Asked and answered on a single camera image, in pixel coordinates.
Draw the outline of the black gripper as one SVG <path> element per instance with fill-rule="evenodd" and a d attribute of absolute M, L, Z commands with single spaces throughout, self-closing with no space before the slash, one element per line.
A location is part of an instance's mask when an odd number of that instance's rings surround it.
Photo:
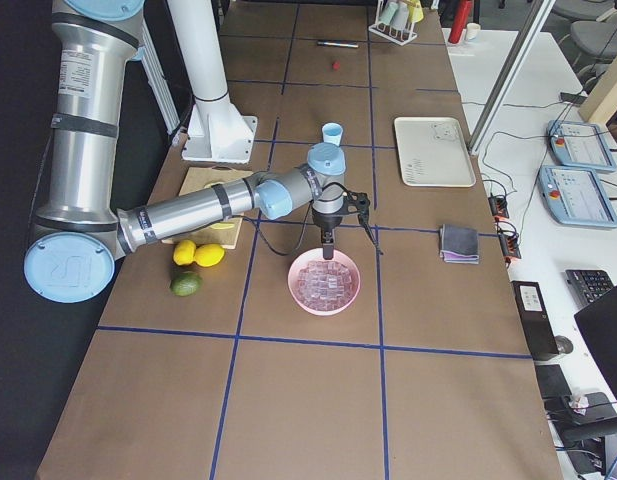
<path fill-rule="evenodd" d="M 324 260 L 332 260 L 334 257 L 334 242 L 336 225 L 325 223 L 320 226 L 322 257 Z"/>

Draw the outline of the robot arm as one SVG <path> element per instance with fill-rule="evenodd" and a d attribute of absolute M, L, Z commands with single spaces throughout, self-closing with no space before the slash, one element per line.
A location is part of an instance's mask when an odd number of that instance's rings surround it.
<path fill-rule="evenodd" d="M 51 23 L 62 45 L 58 99 L 39 174 L 49 181 L 33 205 L 23 270 L 29 287 L 59 303 L 89 300 L 112 280 L 116 261 L 139 247 L 256 209 L 269 219 L 309 206 L 325 257 L 352 196 L 345 157 L 332 143 L 312 147 L 285 174 L 254 173 L 148 204 L 167 136 L 175 124 L 169 90 L 140 1 L 56 1 Z M 141 86 L 139 80 L 151 80 Z"/>

